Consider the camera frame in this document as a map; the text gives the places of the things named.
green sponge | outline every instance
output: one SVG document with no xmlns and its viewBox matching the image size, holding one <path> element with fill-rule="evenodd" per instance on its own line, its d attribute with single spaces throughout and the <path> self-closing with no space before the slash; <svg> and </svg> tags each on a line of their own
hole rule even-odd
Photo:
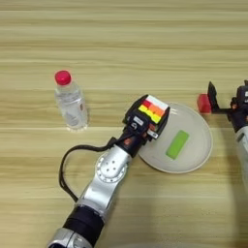
<svg viewBox="0 0 248 248">
<path fill-rule="evenodd" d="M 167 156 L 175 160 L 189 137 L 190 136 L 188 133 L 180 130 L 174 137 L 169 148 L 167 149 Z"/>
</svg>

